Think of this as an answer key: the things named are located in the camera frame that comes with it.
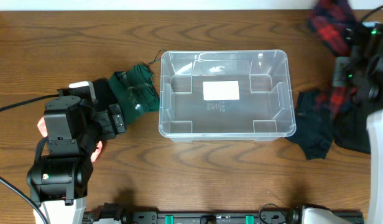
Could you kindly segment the red plaid flannel shirt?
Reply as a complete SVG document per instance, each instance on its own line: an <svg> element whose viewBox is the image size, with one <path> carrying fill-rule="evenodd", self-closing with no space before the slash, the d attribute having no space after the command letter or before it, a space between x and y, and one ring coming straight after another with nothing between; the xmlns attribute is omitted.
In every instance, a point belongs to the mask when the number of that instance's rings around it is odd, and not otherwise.
<svg viewBox="0 0 383 224"><path fill-rule="evenodd" d="M336 57L349 57L351 44L346 38L348 29L357 24L357 19L347 0L319 0L311 10L308 26ZM351 107L357 88L342 84L333 86L330 93L322 94L317 103L328 108L333 118Z"/></svg>

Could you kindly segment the pink printed t-shirt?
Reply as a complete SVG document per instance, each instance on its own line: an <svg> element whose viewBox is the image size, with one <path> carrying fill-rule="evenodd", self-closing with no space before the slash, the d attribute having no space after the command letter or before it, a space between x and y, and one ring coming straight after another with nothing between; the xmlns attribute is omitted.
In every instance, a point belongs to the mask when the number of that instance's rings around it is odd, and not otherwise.
<svg viewBox="0 0 383 224"><path fill-rule="evenodd" d="M41 135L45 138L48 136L48 132L47 132L47 127L46 127L46 124L45 124L45 120L44 120L44 117L41 117L39 119L39 122L37 123L37 127L41 133ZM101 151L103 149L103 142L102 141L99 141L96 145L96 149L95 151L92 153L91 155L91 161L92 162L95 162L97 160L97 158L99 157L99 155L101 154Z"/></svg>

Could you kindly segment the dark navy garment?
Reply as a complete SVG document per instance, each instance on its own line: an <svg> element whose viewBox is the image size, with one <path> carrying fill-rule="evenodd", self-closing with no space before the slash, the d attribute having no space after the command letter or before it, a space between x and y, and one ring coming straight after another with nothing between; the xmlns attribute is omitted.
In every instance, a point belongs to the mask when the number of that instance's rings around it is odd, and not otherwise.
<svg viewBox="0 0 383 224"><path fill-rule="evenodd" d="M286 140L298 144L306 160L325 159L333 143L330 110L317 103L320 90L300 92L295 110L296 131Z"/></svg>

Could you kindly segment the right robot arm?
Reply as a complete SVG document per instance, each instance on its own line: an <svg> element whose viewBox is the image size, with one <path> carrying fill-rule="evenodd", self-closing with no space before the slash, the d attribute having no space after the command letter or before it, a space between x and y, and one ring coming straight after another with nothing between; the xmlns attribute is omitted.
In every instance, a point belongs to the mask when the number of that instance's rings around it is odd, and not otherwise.
<svg viewBox="0 0 383 224"><path fill-rule="evenodd" d="M383 223L383 24L359 23L349 32L351 54L336 59L335 87L355 87L360 103L378 106L366 117L371 150L371 193L366 223Z"/></svg>

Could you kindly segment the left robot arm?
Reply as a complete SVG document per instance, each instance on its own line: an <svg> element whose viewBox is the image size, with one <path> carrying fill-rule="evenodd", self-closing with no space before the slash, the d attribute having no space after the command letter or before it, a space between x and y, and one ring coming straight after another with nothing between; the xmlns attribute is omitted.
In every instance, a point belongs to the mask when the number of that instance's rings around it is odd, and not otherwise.
<svg viewBox="0 0 383 224"><path fill-rule="evenodd" d="M100 141L126 132L118 104L97 111L89 99L60 96L45 105L47 137L37 145L27 174L30 198L41 223L81 223L86 207L91 161Z"/></svg>

